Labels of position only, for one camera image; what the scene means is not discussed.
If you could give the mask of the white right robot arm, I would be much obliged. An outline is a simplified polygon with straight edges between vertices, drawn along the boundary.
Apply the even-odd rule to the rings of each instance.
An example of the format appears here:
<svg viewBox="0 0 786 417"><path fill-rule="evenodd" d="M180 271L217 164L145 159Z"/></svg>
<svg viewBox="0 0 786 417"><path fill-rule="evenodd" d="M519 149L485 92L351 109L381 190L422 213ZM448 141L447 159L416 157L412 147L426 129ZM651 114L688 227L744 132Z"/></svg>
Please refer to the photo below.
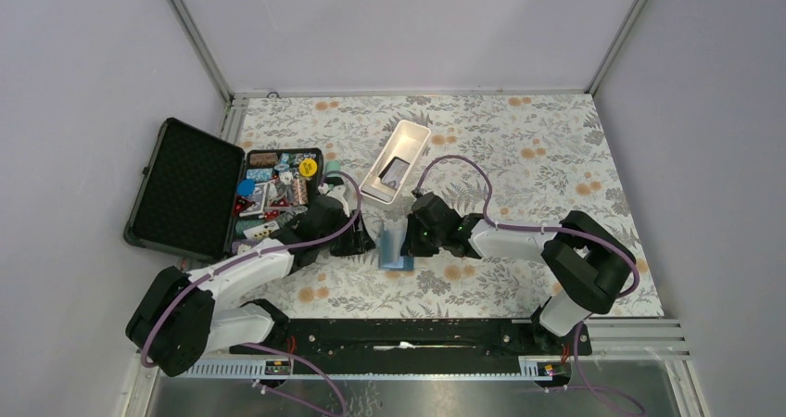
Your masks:
<svg viewBox="0 0 786 417"><path fill-rule="evenodd" d="M483 213L461 215L440 197L415 198L407 216L402 254L431 258L515 259L545 265L561 285L533 314L533 345L553 354L592 314L608 313L624 287L638 281L636 259L587 213L572 210L556 224L492 221Z"/></svg>

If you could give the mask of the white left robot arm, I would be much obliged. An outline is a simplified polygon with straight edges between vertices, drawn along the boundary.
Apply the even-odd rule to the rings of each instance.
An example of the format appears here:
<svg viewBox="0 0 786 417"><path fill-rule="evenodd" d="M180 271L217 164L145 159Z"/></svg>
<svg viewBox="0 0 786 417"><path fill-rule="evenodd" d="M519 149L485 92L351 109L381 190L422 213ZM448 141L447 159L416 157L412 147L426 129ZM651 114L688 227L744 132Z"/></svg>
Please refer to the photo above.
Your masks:
<svg viewBox="0 0 786 417"><path fill-rule="evenodd" d="M126 337L146 367L169 376L202 356L245 343L274 353L287 340L285 325L259 304L233 304L255 287L311 264L322 247L350 230L360 207L318 196L308 210L250 250L189 273L174 266L158 272L126 325Z"/></svg>

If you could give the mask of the blue leather card holder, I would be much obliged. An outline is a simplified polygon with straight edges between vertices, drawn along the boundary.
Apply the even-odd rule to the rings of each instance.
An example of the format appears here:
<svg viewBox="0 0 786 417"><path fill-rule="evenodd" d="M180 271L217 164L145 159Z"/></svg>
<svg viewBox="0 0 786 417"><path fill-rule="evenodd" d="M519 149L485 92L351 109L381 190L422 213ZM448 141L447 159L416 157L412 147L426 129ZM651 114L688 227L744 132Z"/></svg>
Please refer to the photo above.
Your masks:
<svg viewBox="0 0 786 417"><path fill-rule="evenodd" d="M376 240L378 267L386 272L413 272L414 258L401 254L406 238L404 228L380 226Z"/></svg>

